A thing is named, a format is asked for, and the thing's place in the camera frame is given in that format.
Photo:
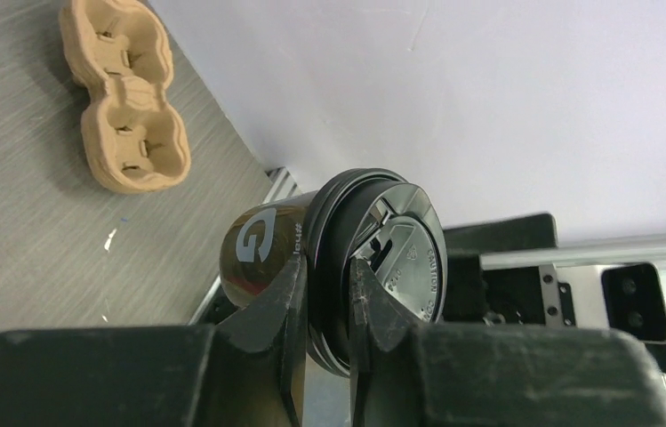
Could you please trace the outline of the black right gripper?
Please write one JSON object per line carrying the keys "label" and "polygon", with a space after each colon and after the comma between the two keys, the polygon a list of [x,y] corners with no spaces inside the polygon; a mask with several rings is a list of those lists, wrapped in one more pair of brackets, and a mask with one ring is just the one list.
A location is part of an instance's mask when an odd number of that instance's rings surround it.
{"label": "black right gripper", "polygon": [[539,265],[491,270],[480,257],[556,248],[552,214],[463,225],[445,229],[444,234],[448,255],[443,320],[490,325],[546,323]]}

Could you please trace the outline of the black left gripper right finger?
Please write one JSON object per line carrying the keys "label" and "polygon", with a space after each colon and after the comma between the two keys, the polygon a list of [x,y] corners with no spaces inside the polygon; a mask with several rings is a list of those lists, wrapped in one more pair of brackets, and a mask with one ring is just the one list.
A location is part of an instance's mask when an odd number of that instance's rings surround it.
{"label": "black left gripper right finger", "polygon": [[614,330],[426,323],[350,266],[355,426],[666,426],[645,346]]}

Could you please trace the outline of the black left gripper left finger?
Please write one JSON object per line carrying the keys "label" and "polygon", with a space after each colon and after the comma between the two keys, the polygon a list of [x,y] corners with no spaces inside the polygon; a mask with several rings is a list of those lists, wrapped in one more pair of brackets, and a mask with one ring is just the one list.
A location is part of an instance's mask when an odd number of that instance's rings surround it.
{"label": "black left gripper left finger", "polygon": [[0,333],[0,426],[298,426],[307,263],[220,324]]}

